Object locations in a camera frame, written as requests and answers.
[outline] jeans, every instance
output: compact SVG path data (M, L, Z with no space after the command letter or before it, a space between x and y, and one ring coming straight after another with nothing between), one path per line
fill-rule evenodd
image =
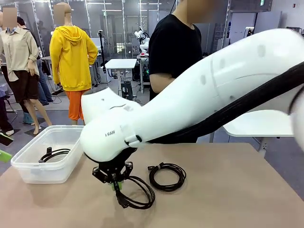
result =
M48 102L52 102L52 95L48 89L47 80L42 72L42 60L37 59L37 66L39 70L39 83L38 83L38 91L39 91L39 101L42 104L47 104Z

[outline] brown shorts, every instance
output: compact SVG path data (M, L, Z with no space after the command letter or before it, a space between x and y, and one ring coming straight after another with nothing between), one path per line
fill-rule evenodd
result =
M28 99L38 99L38 80L39 76L31 76L25 70L14 71L19 78L17 81L10 82L17 103Z

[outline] yellow hoodie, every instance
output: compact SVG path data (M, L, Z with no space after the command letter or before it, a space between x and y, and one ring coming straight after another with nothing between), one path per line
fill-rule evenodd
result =
M81 91L92 86L89 65L97 58L97 47L77 26L60 26L49 46L54 82L65 91Z

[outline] coiled black cable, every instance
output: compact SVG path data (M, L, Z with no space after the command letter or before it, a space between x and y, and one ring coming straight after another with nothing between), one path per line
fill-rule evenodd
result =
M47 153L45 155L43 155L38 162L44 163L44 162L47 162L48 160L50 160L51 158L54 158L54 157L56 157L58 155L62 155L62 154L68 154L69 152L70 152L70 149L58 149L58 150L52 151L52 147L48 147Z
M135 201L129 197L127 197L126 195L124 195L119 187L118 187L118 183L114 186L115 192L116 192L116 197L118 199L118 203L123 207L123 208L134 208L134 209L148 209L150 208L154 201L155 201L155 193L153 191L153 189L146 183L144 182L142 179L140 179L139 177L135 177L135 176L129 176L127 178L127 180L133 181L134 183L136 183L142 190L143 192L146 194L147 198L148 198L148 202L147 203L142 203L142 202L138 202Z
M161 185L161 184L157 183L155 181L154 176L158 170L162 170L162 169L168 169L168 170L175 172L179 177L179 181L175 184L169 184L169 185ZM171 191L175 191L175 190L179 189L184 184L185 179L186 179L185 170L176 164L162 162L157 166L149 166L148 170L150 171L150 174L149 174L150 184L154 188L161 190L161 191L165 191L165 192L171 192Z

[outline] mannequin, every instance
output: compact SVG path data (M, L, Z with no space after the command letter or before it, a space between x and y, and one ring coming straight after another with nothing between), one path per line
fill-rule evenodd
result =
M57 6L63 10L57 12L54 7L54 14L63 18L58 14L64 12L64 21L60 21L64 25L55 29L50 43L53 78L66 92L70 101L68 117L72 125L77 125L79 118L83 120L81 96L92 86L89 65L95 62L98 50L86 32L73 26L71 7L65 2Z
M47 124L52 125L46 110L38 100L39 71L37 56L39 51L37 45L31 33L20 29L16 24L15 27L0 33L0 53L3 51L7 60L9 82L15 99L18 103L24 102L34 120L34 135L36 135L39 133L39 122L35 107Z
M6 27L3 26L3 13L2 12L0 12L0 27L1 27L2 31L6 29ZM0 55L1 55L1 63L0 63L1 71L3 72L4 78L5 78L8 86L11 89L9 76L8 76L8 69L6 66L5 55L4 55L4 53L0 53ZM24 102L20 102L20 106L23 111L23 123L24 124L33 124L34 121L33 121L32 117L29 115L29 112L28 112L27 108L25 107Z

